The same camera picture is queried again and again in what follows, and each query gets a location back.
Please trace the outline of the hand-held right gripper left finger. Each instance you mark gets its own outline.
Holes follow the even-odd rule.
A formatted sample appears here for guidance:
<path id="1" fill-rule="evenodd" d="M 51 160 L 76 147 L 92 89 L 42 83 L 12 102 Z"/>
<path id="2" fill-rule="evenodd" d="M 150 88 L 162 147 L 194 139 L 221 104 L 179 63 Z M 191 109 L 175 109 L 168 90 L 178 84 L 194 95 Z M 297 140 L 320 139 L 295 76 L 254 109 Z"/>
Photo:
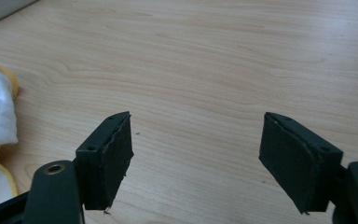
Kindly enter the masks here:
<path id="1" fill-rule="evenodd" d="M 86 210 L 105 210 L 113 204 L 133 156 L 128 111 L 106 118 L 80 145 L 75 167 Z"/>

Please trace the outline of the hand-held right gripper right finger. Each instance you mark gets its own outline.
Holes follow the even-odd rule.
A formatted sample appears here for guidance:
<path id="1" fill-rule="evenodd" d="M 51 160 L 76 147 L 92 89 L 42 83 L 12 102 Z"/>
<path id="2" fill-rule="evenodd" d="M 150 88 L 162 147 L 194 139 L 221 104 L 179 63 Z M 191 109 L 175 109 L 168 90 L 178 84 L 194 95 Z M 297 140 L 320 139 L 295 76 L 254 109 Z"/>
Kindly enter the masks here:
<path id="1" fill-rule="evenodd" d="M 294 119 L 264 115 L 259 159 L 301 213 L 324 212 L 343 152 Z"/>

